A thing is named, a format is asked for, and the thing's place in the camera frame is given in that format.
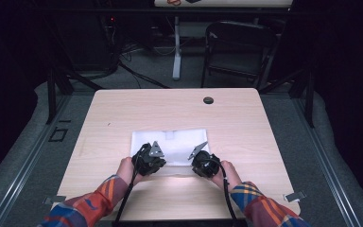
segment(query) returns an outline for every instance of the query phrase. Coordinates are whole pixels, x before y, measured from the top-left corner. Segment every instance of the table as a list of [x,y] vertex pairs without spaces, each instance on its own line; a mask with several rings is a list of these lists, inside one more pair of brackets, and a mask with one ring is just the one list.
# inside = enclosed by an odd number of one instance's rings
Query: table
[[[176,8],[290,8],[293,0],[200,0],[196,3],[189,3],[181,0]],[[173,7],[167,0],[155,0],[155,7]],[[175,61],[173,63],[173,79],[181,78],[181,45],[180,45],[180,21],[175,17]]]
[[[203,102],[207,96],[213,104]],[[283,199],[293,188],[261,99],[250,88],[97,91],[58,195],[70,199],[94,191],[130,154],[133,131],[190,129],[206,129],[211,152],[231,161],[243,181],[255,182],[300,214],[299,204]],[[104,219],[115,219],[119,205]],[[210,181],[194,174],[153,174],[133,188],[121,220],[220,218],[230,213],[222,191]]]

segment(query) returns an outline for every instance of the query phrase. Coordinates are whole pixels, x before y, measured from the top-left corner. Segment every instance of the round hole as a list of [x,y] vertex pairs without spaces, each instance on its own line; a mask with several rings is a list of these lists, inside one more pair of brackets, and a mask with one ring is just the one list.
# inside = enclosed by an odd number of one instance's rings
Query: round hole
[[214,99],[207,96],[207,97],[204,98],[204,103],[205,104],[212,104],[212,103],[214,103]]

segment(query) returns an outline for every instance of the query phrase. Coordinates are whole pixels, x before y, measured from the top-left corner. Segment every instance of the hand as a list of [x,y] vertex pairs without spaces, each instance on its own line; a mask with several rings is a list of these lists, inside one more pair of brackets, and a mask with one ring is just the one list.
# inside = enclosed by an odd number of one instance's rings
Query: hand
[[[131,157],[126,157],[120,162],[120,166],[117,169],[116,175],[123,179],[126,184],[130,184],[133,170],[134,165],[132,164]],[[144,177],[140,173],[137,173],[133,184],[138,184],[143,178]]]
[[[235,170],[233,164],[228,161],[220,162],[225,169],[226,177],[228,178],[228,190],[232,191],[238,184],[241,183],[240,176],[238,176],[237,171]],[[213,183],[215,183],[221,190],[223,190],[223,173],[222,169],[219,168],[217,174],[210,179]]]

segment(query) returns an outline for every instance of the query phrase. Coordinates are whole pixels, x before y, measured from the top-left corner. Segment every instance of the black chair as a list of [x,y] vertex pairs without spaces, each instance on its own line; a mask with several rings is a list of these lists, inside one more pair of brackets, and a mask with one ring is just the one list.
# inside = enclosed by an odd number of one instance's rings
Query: black chair
[[259,88],[269,58],[277,44],[276,34],[265,26],[219,21],[206,28],[201,88],[206,71],[247,78]]

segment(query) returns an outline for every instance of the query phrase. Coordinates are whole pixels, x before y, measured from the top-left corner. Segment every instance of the handheld controller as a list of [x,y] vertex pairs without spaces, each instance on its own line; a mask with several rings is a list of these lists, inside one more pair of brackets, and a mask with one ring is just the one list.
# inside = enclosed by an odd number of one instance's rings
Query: handheld controller
[[202,150],[206,145],[207,142],[196,146],[188,160],[194,158],[191,166],[200,177],[212,178],[219,171],[220,159],[214,154]]
[[137,153],[132,156],[131,161],[138,173],[146,176],[157,172],[166,164],[162,157],[164,157],[164,153],[155,141],[152,146],[150,143],[143,144]]

